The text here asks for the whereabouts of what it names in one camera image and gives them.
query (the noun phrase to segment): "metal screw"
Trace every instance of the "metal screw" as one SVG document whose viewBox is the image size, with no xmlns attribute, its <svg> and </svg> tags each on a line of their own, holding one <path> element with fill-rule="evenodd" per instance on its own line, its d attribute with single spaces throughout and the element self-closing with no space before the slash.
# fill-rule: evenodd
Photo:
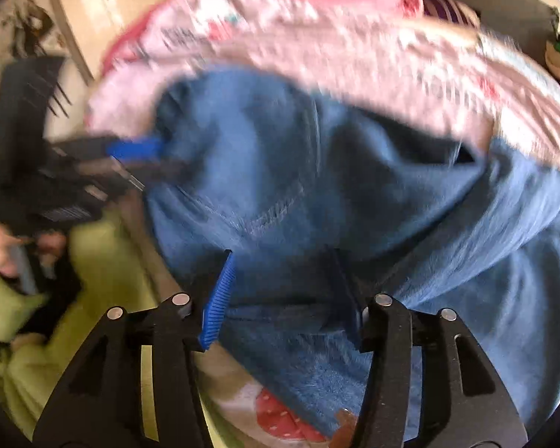
<svg viewBox="0 0 560 448">
<path fill-rule="evenodd" d="M 376 303 L 380 305 L 380 307 L 389 307 L 392 304 L 392 297 L 385 293 L 380 293 L 376 295 Z"/>
<path fill-rule="evenodd" d="M 108 310 L 108 318 L 110 320 L 118 320 L 123 314 L 124 311 L 121 307 L 114 307 Z"/>
<path fill-rule="evenodd" d="M 450 308 L 444 308 L 440 315 L 444 320 L 448 320 L 449 322 L 454 322 L 454 320 L 456 320 L 456 312 Z"/>
<path fill-rule="evenodd" d="M 177 307 L 184 307 L 184 305 L 188 304 L 191 301 L 191 297 L 186 293 L 178 293 L 172 297 L 172 302 Z"/>
</svg>

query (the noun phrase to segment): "human hand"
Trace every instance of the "human hand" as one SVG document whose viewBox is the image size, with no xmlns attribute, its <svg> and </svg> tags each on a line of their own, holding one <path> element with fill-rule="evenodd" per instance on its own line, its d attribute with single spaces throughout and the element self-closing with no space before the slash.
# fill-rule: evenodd
<svg viewBox="0 0 560 448">
<path fill-rule="evenodd" d="M 336 413 L 336 419 L 340 423 L 340 428 L 336 430 L 330 440 L 329 448 L 349 448 L 355 434 L 357 417 L 348 409 L 342 409 Z"/>
<path fill-rule="evenodd" d="M 25 240 L 13 237 L 8 228 L 0 224 L 0 274 L 6 278 L 18 278 L 16 264 L 10 256 L 12 246 L 24 244 Z M 64 252 L 66 237 L 60 232 L 45 233 L 37 239 L 37 249 L 42 263 L 53 264 Z"/>
</svg>

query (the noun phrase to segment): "purple striped cloth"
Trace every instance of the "purple striped cloth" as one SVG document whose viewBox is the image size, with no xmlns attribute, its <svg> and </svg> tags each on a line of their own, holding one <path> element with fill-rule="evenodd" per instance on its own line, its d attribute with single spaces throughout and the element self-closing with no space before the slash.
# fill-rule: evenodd
<svg viewBox="0 0 560 448">
<path fill-rule="evenodd" d="M 468 27 L 479 27 L 479 17 L 467 5 L 454 0 L 423 0 L 425 16 L 434 16 L 440 20 L 465 25 Z"/>
</svg>

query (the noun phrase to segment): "red polka dot fabric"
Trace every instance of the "red polka dot fabric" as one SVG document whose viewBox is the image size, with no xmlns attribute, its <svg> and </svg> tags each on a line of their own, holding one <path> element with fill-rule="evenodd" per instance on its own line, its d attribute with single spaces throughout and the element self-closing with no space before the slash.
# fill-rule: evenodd
<svg viewBox="0 0 560 448">
<path fill-rule="evenodd" d="M 303 422 L 278 401 L 267 389 L 262 389 L 255 400 L 257 424 L 267 434 L 281 440 L 322 443 L 327 439 L 316 429 Z"/>
</svg>

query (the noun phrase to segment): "denim fabric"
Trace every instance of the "denim fabric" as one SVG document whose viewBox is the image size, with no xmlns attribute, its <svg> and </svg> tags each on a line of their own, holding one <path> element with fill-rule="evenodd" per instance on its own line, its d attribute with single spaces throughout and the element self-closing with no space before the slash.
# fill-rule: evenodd
<svg viewBox="0 0 560 448">
<path fill-rule="evenodd" d="M 530 431 L 553 410 L 559 172 L 499 140 L 482 158 L 243 68 L 172 85 L 156 131 L 164 156 L 186 162 L 178 183 L 146 194 L 168 267 L 190 285 L 224 249 L 234 251 L 220 340 L 304 420 L 330 434 L 336 411 L 358 412 L 370 366 L 333 311 L 320 264 L 326 246 L 349 251 L 368 295 L 457 310 Z M 411 413 L 419 388 L 417 380 Z M 412 416 L 407 434 L 415 430 Z"/>
</svg>

